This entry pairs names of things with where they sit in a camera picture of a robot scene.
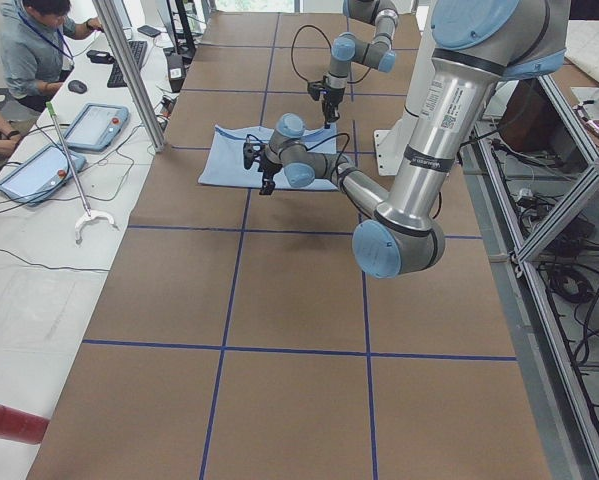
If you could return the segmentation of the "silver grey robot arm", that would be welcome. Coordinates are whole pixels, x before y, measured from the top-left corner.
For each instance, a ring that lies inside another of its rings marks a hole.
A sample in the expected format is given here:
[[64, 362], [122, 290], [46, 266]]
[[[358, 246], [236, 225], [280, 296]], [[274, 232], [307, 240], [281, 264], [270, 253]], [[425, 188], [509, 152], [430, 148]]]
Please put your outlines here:
[[320, 82], [313, 83], [311, 92], [314, 100], [321, 101], [325, 128], [340, 118], [339, 105], [353, 63], [388, 73], [396, 61], [393, 38], [399, 18], [392, 1], [344, 1], [342, 9], [346, 17], [373, 25], [375, 33], [370, 42], [358, 39], [352, 32], [334, 39], [328, 69]]
[[495, 85], [558, 70], [565, 56], [566, 1], [440, 1], [430, 15], [432, 79], [397, 176], [385, 189], [342, 154], [312, 152], [305, 125], [283, 115], [267, 142], [246, 142], [243, 163], [262, 175], [263, 194], [283, 173], [292, 188], [334, 184], [365, 220], [353, 234], [359, 267], [377, 278], [422, 271], [443, 255], [445, 237], [430, 212], [456, 154]]

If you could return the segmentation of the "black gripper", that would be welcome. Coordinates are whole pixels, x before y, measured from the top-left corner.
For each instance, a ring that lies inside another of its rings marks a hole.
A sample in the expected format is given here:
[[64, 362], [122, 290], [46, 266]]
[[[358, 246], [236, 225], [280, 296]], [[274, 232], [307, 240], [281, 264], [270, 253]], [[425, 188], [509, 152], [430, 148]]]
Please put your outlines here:
[[270, 161], [265, 154], [259, 158], [259, 171], [262, 173], [262, 185], [259, 194], [269, 196], [275, 190], [274, 177], [280, 172], [280, 165]]
[[341, 90], [324, 86], [321, 88], [321, 104], [324, 112], [324, 128], [330, 129], [339, 120], [339, 105], [341, 103]]

